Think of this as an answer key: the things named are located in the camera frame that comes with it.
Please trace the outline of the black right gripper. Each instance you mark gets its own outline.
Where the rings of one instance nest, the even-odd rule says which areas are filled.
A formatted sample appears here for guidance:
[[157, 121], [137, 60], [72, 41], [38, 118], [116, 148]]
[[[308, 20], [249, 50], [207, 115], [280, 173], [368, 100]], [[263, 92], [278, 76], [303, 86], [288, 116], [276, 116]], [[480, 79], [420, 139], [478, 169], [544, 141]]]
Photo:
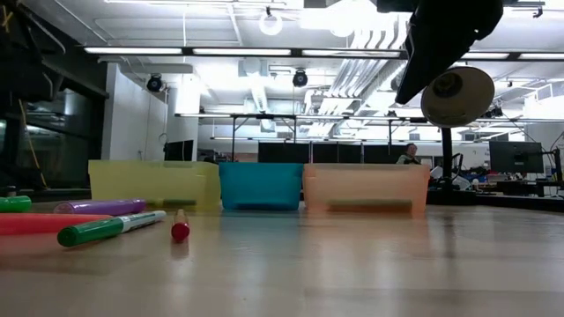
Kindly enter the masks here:
[[[409, 59], [395, 102], [406, 104], [470, 50], [474, 41], [489, 36], [503, 15], [503, 0], [414, 0]], [[468, 39], [432, 39], [443, 33], [469, 35]]]

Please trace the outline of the red Expo marker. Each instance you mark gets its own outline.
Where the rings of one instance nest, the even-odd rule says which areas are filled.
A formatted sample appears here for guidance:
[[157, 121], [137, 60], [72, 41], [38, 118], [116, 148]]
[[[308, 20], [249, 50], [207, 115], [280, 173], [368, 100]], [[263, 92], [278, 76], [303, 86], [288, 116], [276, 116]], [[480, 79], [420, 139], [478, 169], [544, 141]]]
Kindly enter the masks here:
[[171, 226], [171, 237], [176, 243], [182, 243], [190, 234], [189, 220], [183, 209], [176, 211]]

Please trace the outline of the purple Sharpie highlighter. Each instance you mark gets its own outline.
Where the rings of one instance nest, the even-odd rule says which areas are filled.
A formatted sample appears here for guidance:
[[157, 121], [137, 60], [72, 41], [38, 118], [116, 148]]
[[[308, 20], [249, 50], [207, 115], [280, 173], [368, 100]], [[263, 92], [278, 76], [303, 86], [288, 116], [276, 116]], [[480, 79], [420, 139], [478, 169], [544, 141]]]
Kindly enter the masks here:
[[137, 214], [146, 207], [143, 199], [125, 199], [108, 201], [73, 201], [60, 203], [54, 208], [55, 214], [82, 214], [122, 216]]

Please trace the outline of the green Expo marker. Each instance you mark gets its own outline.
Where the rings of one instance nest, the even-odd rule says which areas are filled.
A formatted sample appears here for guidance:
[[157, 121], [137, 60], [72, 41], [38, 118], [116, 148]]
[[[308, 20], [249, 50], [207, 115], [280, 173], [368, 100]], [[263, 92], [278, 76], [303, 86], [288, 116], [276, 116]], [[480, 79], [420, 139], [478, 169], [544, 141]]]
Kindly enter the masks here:
[[129, 216], [111, 217], [80, 225], [71, 225], [63, 228], [57, 234], [57, 242], [63, 247], [75, 247], [156, 224], [163, 221], [166, 216], [167, 213], [165, 211], [156, 210]]

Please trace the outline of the fat neon orange marker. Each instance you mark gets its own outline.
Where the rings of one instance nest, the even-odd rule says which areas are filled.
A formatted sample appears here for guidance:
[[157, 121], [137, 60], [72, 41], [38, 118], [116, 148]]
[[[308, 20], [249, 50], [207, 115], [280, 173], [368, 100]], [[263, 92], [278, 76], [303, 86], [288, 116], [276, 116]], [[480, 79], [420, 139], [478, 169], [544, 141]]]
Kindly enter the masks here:
[[0, 236], [60, 232], [71, 225], [106, 220], [108, 215], [3, 213], [0, 214]]

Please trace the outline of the green Sharpie highlighter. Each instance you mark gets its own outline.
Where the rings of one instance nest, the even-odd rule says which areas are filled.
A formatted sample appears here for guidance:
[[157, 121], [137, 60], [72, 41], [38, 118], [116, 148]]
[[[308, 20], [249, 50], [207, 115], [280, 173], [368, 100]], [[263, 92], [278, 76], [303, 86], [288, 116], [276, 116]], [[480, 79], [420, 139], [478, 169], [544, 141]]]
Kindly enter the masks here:
[[31, 198], [27, 195], [0, 197], [0, 213], [22, 213], [31, 206]]

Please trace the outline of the black desk lamp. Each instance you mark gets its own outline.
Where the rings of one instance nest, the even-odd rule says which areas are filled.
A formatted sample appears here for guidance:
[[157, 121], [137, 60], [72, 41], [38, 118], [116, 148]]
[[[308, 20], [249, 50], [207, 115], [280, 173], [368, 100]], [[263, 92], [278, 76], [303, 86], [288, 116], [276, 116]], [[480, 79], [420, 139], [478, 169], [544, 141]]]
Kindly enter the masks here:
[[494, 93], [492, 78], [483, 70], [469, 66], [446, 70], [424, 89], [422, 114], [442, 134], [442, 192], [454, 189], [451, 130], [475, 122], [491, 106]]

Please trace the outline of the ceiling light strip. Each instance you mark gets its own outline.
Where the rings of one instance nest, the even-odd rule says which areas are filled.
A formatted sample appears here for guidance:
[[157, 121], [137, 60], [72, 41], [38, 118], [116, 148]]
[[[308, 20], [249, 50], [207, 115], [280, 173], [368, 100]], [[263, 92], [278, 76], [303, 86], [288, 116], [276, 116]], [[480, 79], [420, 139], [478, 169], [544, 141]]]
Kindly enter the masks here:
[[464, 54], [461, 59], [465, 61], [484, 61], [484, 60], [505, 60], [509, 57], [509, 53], [493, 53], [493, 52], [470, 52]]
[[98, 55], [181, 55], [181, 48], [88, 47], [85, 52]]
[[235, 55], [235, 56], [289, 56], [290, 49], [279, 48], [194, 48], [194, 55]]
[[322, 58], [358, 58], [358, 59], [398, 59], [402, 50], [353, 50], [353, 49], [303, 49], [301, 54], [308, 57]]
[[519, 55], [519, 59], [527, 61], [564, 62], [564, 53], [522, 53]]

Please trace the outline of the black partition panels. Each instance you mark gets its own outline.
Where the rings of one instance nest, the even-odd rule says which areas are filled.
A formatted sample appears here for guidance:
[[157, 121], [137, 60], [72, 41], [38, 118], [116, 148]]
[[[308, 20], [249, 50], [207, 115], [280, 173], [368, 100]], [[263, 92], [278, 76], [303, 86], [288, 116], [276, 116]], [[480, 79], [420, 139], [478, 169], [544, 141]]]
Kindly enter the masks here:
[[258, 144], [259, 163], [346, 163], [396, 164], [405, 145], [339, 143], [266, 143]]

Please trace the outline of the large black monitor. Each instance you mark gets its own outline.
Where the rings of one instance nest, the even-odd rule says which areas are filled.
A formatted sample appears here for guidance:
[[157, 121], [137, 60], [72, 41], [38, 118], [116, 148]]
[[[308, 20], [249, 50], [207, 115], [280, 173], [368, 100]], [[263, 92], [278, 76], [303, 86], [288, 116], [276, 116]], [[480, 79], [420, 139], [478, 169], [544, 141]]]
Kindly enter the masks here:
[[498, 173], [543, 173], [543, 148], [534, 142], [489, 142], [490, 168]]

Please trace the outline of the orange plastic bin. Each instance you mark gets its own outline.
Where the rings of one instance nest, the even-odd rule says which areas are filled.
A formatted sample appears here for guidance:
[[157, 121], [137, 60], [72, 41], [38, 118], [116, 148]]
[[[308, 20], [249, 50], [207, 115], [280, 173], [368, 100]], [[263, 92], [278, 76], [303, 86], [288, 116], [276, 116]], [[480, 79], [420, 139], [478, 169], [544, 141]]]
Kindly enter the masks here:
[[421, 217], [429, 179], [425, 165], [311, 163], [304, 166], [304, 202], [312, 212]]

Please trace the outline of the teal blue plastic bin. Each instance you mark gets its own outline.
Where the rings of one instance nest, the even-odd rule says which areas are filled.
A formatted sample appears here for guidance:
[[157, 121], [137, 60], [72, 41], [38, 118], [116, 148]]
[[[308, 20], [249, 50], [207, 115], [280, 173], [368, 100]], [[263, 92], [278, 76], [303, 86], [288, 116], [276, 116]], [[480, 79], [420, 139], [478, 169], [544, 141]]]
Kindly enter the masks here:
[[303, 164], [219, 164], [221, 202], [226, 210], [297, 210]]

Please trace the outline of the small black monitor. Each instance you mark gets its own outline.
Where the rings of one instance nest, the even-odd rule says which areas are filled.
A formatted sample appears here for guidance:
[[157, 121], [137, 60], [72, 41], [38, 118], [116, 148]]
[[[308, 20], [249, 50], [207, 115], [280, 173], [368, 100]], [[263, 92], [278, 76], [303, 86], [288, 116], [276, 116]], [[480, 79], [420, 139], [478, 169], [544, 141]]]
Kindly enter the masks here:
[[193, 140], [168, 142], [164, 145], [165, 161], [191, 161]]

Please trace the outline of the yellow plastic bin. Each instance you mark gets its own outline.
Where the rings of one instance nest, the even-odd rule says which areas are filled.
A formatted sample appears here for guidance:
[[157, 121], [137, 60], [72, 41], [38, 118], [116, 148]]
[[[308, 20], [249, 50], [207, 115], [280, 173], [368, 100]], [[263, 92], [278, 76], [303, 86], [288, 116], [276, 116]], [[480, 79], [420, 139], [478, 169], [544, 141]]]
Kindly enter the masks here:
[[140, 198], [193, 202], [198, 210], [220, 203], [219, 166], [202, 161], [91, 160], [94, 200]]

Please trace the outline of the yellow pole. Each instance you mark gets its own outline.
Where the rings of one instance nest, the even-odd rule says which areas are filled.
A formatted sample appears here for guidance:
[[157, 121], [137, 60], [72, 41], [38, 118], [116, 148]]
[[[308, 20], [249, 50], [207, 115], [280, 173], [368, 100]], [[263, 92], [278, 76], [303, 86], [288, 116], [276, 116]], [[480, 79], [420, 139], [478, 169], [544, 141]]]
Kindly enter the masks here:
[[18, 104], [19, 104], [21, 119], [22, 119], [22, 122], [23, 122], [23, 125], [24, 125], [24, 130], [25, 130], [25, 133], [26, 133], [26, 139], [27, 139], [27, 142], [28, 142], [28, 145], [29, 145], [29, 149], [30, 149], [30, 152], [31, 152], [32, 157], [33, 157], [34, 165], [35, 165], [37, 172], [39, 173], [39, 176], [40, 176], [41, 188], [42, 189], [48, 189], [48, 184], [46, 182], [43, 171], [41, 170], [41, 165], [39, 164], [39, 160], [37, 158], [36, 151], [35, 151], [34, 146], [33, 146], [33, 140], [32, 140], [32, 137], [31, 137], [31, 133], [28, 129], [28, 124], [27, 124], [27, 119], [26, 119], [26, 109], [25, 109], [25, 107], [23, 105], [23, 101], [21, 99], [18, 99]]

